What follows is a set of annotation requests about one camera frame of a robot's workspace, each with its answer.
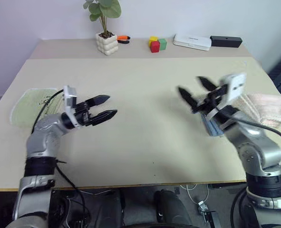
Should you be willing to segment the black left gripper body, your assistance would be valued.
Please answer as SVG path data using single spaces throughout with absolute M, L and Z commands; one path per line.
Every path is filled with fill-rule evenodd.
M 95 105 L 96 104 L 94 100 L 86 100 L 77 104 L 74 116 L 81 126 L 95 126 L 89 113 L 89 109 Z

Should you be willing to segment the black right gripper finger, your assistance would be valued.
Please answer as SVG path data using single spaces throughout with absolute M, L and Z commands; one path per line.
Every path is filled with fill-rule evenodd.
M 191 109 L 197 109 L 198 102 L 192 97 L 191 93 L 189 93 L 185 88 L 182 88 L 180 86 L 177 87 L 178 92 L 181 96 L 181 98 L 189 104 Z
M 218 87 L 206 77 L 198 76 L 197 78 L 199 79 L 202 86 L 210 92 L 216 90 Z

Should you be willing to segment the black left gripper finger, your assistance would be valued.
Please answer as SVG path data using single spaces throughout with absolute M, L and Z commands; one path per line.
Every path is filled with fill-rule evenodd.
M 93 107 L 103 104 L 110 98 L 109 95 L 98 95 L 87 100 L 87 106 Z
M 96 126 L 110 120 L 117 114 L 117 110 L 106 110 L 91 118 L 91 125 Z

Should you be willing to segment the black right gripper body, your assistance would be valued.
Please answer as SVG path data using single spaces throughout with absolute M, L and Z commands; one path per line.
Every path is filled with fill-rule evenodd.
M 192 113 L 203 112 L 208 114 L 213 110 L 217 104 L 222 100 L 222 96 L 227 94 L 227 85 L 216 86 L 204 85 L 204 88 L 208 91 L 207 94 L 197 95 L 195 97 L 196 106 L 192 108 Z

